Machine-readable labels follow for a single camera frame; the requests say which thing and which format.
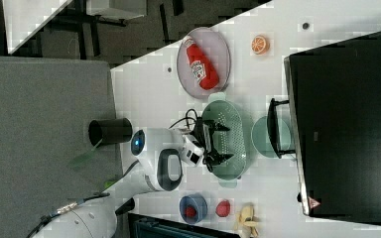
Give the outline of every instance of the orange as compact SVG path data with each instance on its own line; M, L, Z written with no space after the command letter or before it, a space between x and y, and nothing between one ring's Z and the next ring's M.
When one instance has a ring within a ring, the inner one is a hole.
M252 51L256 55L262 55L269 50L269 42L268 40L261 35L258 35L252 41Z

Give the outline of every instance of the green colander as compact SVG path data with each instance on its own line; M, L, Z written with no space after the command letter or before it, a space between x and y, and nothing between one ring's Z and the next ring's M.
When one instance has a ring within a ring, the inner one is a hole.
M202 119L213 120L230 129L226 132L214 132L212 146L219 154L233 154L227 161L213 166L212 173L219 179L237 179L250 164L249 147L253 121L239 106L226 101L223 92L209 95L208 102L203 110Z

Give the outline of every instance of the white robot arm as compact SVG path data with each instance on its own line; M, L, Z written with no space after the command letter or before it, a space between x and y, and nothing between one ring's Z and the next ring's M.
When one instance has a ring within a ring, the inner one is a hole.
M101 195L79 200L46 216L43 224L28 237L111 238L116 231L115 211L136 194L170 191L182 180L182 163L203 157L203 148L194 137L180 130L144 129L131 142L138 161L117 183Z

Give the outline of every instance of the black cylinder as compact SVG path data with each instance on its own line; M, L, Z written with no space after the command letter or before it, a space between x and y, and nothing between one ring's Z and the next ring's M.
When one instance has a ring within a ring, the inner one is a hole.
M100 146L128 142L132 138L132 125L126 119L93 120L88 126L89 141L95 146L101 139Z

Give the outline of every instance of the red warning sticker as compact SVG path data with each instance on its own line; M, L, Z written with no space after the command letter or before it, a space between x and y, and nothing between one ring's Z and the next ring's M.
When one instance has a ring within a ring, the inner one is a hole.
M310 207L311 209L314 209L315 207L317 207L317 206L320 205L320 202L314 200L313 198L308 197L308 199L309 199L309 207Z

